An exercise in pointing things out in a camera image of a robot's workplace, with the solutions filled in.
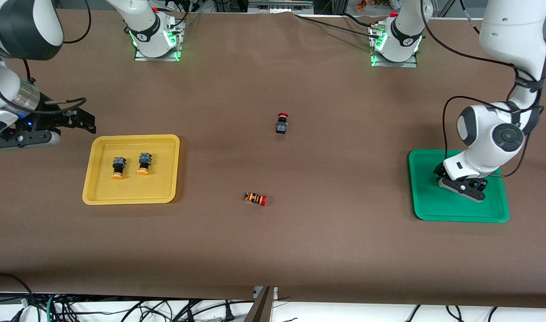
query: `table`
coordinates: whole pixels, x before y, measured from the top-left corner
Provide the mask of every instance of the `table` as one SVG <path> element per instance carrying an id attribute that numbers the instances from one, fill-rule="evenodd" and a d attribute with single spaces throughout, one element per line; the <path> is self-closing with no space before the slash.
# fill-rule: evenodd
<path id="1" fill-rule="evenodd" d="M 67 39 L 86 24 L 84 11 L 60 18 Z M 430 25 L 481 55 L 467 21 Z M 430 38 L 418 68 L 372 68 L 362 36 L 290 13 L 203 14 L 179 63 L 132 61 L 123 28 L 116 12 L 93 12 L 88 37 L 32 62 L 32 75 L 54 99 L 86 96 L 97 135 L 178 135 L 176 198 L 85 205 L 96 136 L 82 130 L 53 148 L 0 152 L 0 271 L 37 292 L 250 298 L 276 285 L 300 301 L 546 306 L 546 111 L 504 182 L 509 222 L 425 222 L 412 210 L 406 159 L 443 148 L 445 100 L 500 100 L 512 71 Z M 451 148 L 463 147 L 466 104 L 449 107 Z M 285 136 L 273 130 L 279 112 Z M 243 202 L 246 191 L 269 206 Z"/>

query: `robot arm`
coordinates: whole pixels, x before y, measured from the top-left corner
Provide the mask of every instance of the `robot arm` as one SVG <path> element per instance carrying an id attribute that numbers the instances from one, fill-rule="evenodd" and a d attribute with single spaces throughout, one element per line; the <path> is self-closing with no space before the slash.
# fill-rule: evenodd
<path id="1" fill-rule="evenodd" d="M 383 57 L 399 63 L 407 61 L 418 49 L 424 30 L 422 16 L 426 21 L 432 17 L 433 6 L 430 0 L 424 0 L 422 9 L 420 0 L 407 0 L 398 16 L 379 22 L 379 25 L 385 25 L 385 34 L 384 39 L 380 45 L 376 45 L 375 49 Z"/>
<path id="2" fill-rule="evenodd" d="M 490 0 L 480 31 L 480 45 L 490 56 L 518 68 L 512 97 L 493 106 L 463 110 L 458 134 L 468 148 L 435 170 L 439 185 L 476 202 L 484 200 L 484 179 L 512 159 L 536 127 L 546 75 L 543 22 L 546 0 Z"/>
<path id="3" fill-rule="evenodd" d="M 136 48 L 146 57 L 165 55 L 177 44 L 175 18 L 154 12 L 148 0 L 106 0 L 122 16 Z"/>
<path id="4" fill-rule="evenodd" d="M 144 56 L 159 57 L 175 47 L 174 17 L 154 13 L 147 0 L 108 2 L 123 16 L 134 45 Z M 63 42 L 62 26 L 51 0 L 0 0 L 0 149 L 55 145 L 60 140 L 58 127 L 96 132 L 94 116 L 81 108 L 61 112 L 57 104 L 2 60 L 52 59 Z"/>

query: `green tray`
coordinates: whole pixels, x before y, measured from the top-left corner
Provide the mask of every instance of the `green tray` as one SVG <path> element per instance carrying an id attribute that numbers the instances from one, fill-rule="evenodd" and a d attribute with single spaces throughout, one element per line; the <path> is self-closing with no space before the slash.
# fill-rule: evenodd
<path id="1" fill-rule="evenodd" d="M 448 156 L 460 151 L 449 151 Z M 443 150 L 415 149 L 408 155 L 414 212 L 422 220 L 506 222 L 508 200 L 501 178 L 488 178 L 486 199 L 474 202 L 438 185 L 434 168 L 443 161 Z"/>

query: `yellow tray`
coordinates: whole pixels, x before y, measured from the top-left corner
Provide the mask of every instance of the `yellow tray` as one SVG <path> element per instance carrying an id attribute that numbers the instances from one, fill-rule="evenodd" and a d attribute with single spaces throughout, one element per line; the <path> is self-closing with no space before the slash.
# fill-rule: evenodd
<path id="1" fill-rule="evenodd" d="M 140 153 L 152 154 L 149 175 L 140 175 Z M 114 157 L 124 157 L 124 178 L 113 179 Z M 167 203 L 175 196 L 179 138 L 167 135 L 101 136 L 90 151 L 82 192 L 85 204 Z"/>

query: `metal mounting plate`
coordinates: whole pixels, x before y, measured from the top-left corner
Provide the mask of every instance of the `metal mounting plate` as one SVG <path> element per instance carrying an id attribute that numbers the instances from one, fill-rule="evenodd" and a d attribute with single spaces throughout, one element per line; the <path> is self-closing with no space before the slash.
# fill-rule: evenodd
<path id="1" fill-rule="evenodd" d="M 375 32 L 371 27 L 369 29 L 369 34 L 380 34 L 378 32 Z M 376 50 L 376 39 L 371 38 L 369 42 L 369 46 L 371 47 L 371 65 L 372 66 L 380 66 L 380 67 L 408 67 L 408 68 L 416 68 L 418 65 L 416 63 L 416 53 L 412 54 L 411 57 L 407 61 L 403 61 L 400 63 L 396 63 L 394 61 L 390 61 L 386 59 L 379 51 Z"/>
<path id="2" fill-rule="evenodd" d="M 160 57 L 146 57 L 136 48 L 134 54 L 135 61 L 179 61 L 181 59 L 181 47 L 183 45 L 183 35 L 185 34 L 185 20 L 175 27 L 178 31 L 177 35 L 173 35 L 170 39 L 175 39 L 175 47 L 171 48 L 165 55 Z"/>

